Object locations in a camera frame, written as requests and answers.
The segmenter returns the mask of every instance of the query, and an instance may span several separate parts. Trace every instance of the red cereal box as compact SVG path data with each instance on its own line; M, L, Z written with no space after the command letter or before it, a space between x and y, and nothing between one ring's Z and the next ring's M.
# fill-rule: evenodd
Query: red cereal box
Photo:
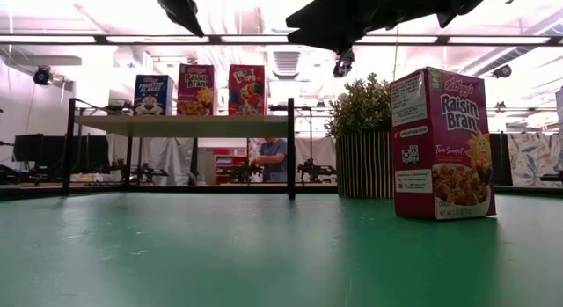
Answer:
M180 64L177 115L213 115L213 65Z
M485 82L425 68L391 84L395 212L495 215Z
M229 115L266 115L264 66L231 65Z

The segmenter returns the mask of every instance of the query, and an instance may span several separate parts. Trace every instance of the green plant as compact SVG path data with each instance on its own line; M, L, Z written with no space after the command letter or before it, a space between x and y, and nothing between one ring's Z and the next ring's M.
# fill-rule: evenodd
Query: green plant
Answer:
M391 131L391 94L387 81L378 81L369 74L344 85L338 101L331 101L331 115L325 124L329 136L352 135L362 132Z

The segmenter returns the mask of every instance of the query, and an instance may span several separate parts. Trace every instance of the kellogg's logo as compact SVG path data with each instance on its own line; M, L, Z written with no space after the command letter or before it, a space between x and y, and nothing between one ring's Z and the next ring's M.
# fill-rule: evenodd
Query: kellogg's logo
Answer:
M451 78L444 83L443 88L449 92L457 91L461 97L473 94L473 85L464 85L461 79Z
M156 77L145 77L143 79L143 82L144 83L151 83L151 84L158 83L158 78L156 78Z
M191 74L205 74L207 69L198 66L190 66L187 68L187 72Z

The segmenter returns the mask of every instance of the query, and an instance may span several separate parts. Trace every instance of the person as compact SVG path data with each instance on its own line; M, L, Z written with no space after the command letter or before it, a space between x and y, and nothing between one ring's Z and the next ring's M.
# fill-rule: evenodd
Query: person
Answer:
M282 139L265 138L260 146L260 155L253 159L252 164L263 166L262 181L288 181L288 143Z

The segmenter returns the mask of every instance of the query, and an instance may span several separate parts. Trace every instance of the blue cereal box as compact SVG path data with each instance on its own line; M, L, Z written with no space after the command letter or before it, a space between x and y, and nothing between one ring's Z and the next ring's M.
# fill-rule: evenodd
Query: blue cereal box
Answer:
M135 115L172 115L174 81L167 75L137 75Z

